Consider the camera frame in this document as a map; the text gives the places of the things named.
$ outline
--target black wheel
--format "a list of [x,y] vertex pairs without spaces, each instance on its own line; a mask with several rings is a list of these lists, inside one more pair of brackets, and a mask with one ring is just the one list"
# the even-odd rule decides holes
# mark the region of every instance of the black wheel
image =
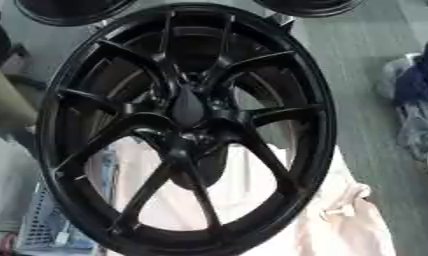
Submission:
[[[264,107],[241,108],[235,88]],[[297,136],[289,168],[257,131],[278,121]],[[237,255],[286,227],[310,201],[332,158],[336,120],[319,68],[277,25],[226,6],[178,4],[121,18],[82,44],[50,84],[37,136],[50,191],[72,223],[103,246],[125,255]],[[117,210],[91,185],[85,162],[124,136],[147,142],[162,163]],[[276,189],[224,223],[208,187],[222,176],[232,143],[271,170]],[[217,168],[200,168],[205,161]],[[139,223],[139,212],[169,180],[192,191],[206,229]]]
[[363,0],[255,0],[275,12],[297,17],[328,17],[350,11]]
[[15,0],[28,18],[45,25],[81,26],[108,19],[134,0]]

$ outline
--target rim lip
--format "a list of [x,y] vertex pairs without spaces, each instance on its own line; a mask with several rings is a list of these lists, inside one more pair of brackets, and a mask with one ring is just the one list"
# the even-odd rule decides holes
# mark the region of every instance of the rim lip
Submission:
[[66,216],[75,224],[78,228],[82,229],[85,233],[89,234],[94,240],[99,242],[100,244],[107,246],[110,249],[119,251],[121,253],[127,255],[137,255],[138,253],[142,253],[143,255],[234,255],[240,254],[260,243],[265,242],[269,238],[273,237],[276,233],[285,228],[291,220],[296,217],[297,214],[310,202],[311,198],[318,190],[320,185],[322,184],[327,171],[330,165],[332,155],[334,152],[335,142],[336,142],[336,118],[335,118],[335,109],[332,102],[332,96],[327,86],[326,80],[324,79],[320,69],[316,65],[315,61],[312,59],[310,54],[302,47],[300,43],[298,43],[294,38],[283,34],[283,31],[264,18],[237,9],[232,7],[227,7],[218,4],[172,4],[172,5],[163,5],[158,6],[146,10],[142,10],[133,14],[130,14],[126,17],[118,19],[113,22],[109,26],[103,28],[98,33],[91,36],[87,41],[85,41],[81,46],[67,59],[67,61],[61,66],[61,68],[57,71],[54,78],[50,83],[49,90],[46,93],[45,99],[50,99],[51,97],[55,97],[55,89],[60,86],[62,80],[66,79],[67,74],[74,73],[73,68],[76,69],[76,66],[80,66],[82,59],[85,59],[87,56],[92,54],[92,46],[94,46],[94,42],[96,39],[100,38],[101,35],[109,35],[110,33],[115,33],[116,31],[122,30],[126,25],[131,25],[132,20],[137,18],[141,19],[142,16],[154,15],[154,13],[159,13],[163,11],[169,11],[171,9],[178,8],[180,10],[205,10],[205,11],[223,11],[226,13],[231,13],[234,15],[241,15],[247,21],[254,22],[257,26],[261,28],[268,28],[269,31],[273,31],[275,35],[273,38],[279,38],[275,41],[284,41],[284,45],[290,45],[293,47],[298,55],[301,56],[303,60],[303,64],[306,66],[304,69],[310,70],[312,73],[306,74],[306,77],[309,78],[309,81],[316,81],[313,87],[317,87],[317,90],[320,92],[317,93],[321,96],[316,96],[316,98],[321,98],[323,100],[323,104],[325,106],[327,117],[324,118],[325,122],[323,130],[325,130],[324,138],[319,138],[319,148],[323,150],[319,152],[319,150],[315,151],[314,160],[309,165],[309,170],[317,170],[315,174],[317,176],[312,177],[311,184],[309,186],[308,192],[305,196],[299,197],[298,201],[292,205],[289,209],[286,209],[285,215],[280,218],[275,218],[273,222],[269,225],[261,228],[259,232],[252,232],[246,234],[238,238],[233,245],[224,248],[224,247],[203,247],[197,248],[198,250],[194,251],[178,251],[178,250],[164,250],[163,248],[155,248],[155,247],[146,247],[143,246],[143,250],[139,251],[138,248],[120,248],[119,244],[116,243],[115,239],[109,239],[108,236],[101,234],[100,228],[91,227],[89,223],[96,223],[91,219],[82,220],[82,218],[78,217],[82,214],[81,209],[72,209],[70,206],[73,205],[70,198],[64,198],[66,193],[59,186],[56,186],[56,183],[52,176],[50,175],[50,169],[54,166],[50,159],[50,153],[47,149],[49,149],[49,145],[47,144],[47,138],[45,139],[45,135],[48,134],[49,123],[51,120],[54,110],[47,106],[47,100],[43,102],[43,106],[39,113],[38,119],[38,133],[37,133],[37,143],[39,149],[39,161],[42,169],[42,177],[46,181],[46,185],[49,188],[50,192],[54,196],[55,200],[59,203],[62,208],[62,211],[66,214]]
[[308,10],[303,8],[281,8],[280,6],[268,3],[265,0],[253,0],[253,1],[277,13],[283,13],[286,15],[297,16],[302,18],[322,18],[322,17],[335,16],[335,15],[339,15],[339,14],[351,11],[357,6],[359,6],[364,0],[350,0],[349,2],[345,2],[337,6],[333,6],[330,8],[322,8],[317,10],[313,10],[313,9]]
[[15,0],[14,2],[15,6],[18,7],[18,10],[20,10],[22,14],[38,23],[55,27],[76,27],[89,25],[104,19],[111,18],[134,4],[136,0],[122,0],[115,5],[105,8],[103,11],[72,18],[53,18],[50,16],[39,15],[24,7],[22,0]]

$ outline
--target floor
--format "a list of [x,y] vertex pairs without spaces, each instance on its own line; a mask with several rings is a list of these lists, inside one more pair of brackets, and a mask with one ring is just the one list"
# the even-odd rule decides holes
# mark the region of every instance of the floor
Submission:
[[[265,13],[250,2],[228,1]],[[34,56],[26,73],[37,79],[49,80],[70,50],[89,34],[86,27],[36,24],[21,16],[11,1],[0,5],[2,24]],[[396,144],[399,127],[394,111],[373,92],[387,60],[420,51],[428,41],[426,0],[367,0],[338,17],[299,20],[294,35],[315,56],[330,83],[338,111],[338,144],[354,176],[373,188],[372,198],[393,234],[398,255],[428,256],[425,166]]]

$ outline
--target pink cloth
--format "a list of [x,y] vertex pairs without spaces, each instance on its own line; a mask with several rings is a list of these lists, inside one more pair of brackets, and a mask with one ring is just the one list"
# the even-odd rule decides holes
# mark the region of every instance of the pink cloth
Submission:
[[[159,164],[159,158],[132,139],[121,140],[114,147],[120,162],[115,206],[121,210]],[[272,149],[282,162],[290,164],[290,152]],[[228,223],[260,205],[275,186],[271,172],[253,154],[232,147],[226,171],[209,193],[221,221]],[[354,180],[336,149],[329,174],[306,209],[278,235],[244,255],[394,256],[382,216],[365,200],[370,192],[367,185]],[[206,227],[192,193],[171,181],[147,203],[139,219],[171,230]]]

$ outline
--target plastic crate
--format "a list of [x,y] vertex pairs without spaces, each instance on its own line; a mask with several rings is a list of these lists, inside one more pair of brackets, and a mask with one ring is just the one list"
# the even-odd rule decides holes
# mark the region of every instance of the plastic crate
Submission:
[[[99,154],[101,160],[101,192],[105,198],[110,198],[113,173],[117,161],[113,151],[106,150]],[[53,201],[45,184],[37,184],[27,214],[23,218],[21,230],[16,243],[16,251],[28,255],[94,255],[97,244],[83,235],[72,225],[69,230],[72,234],[72,243],[66,246],[57,246],[55,238],[58,231],[65,225],[66,218],[61,214],[57,204]]]

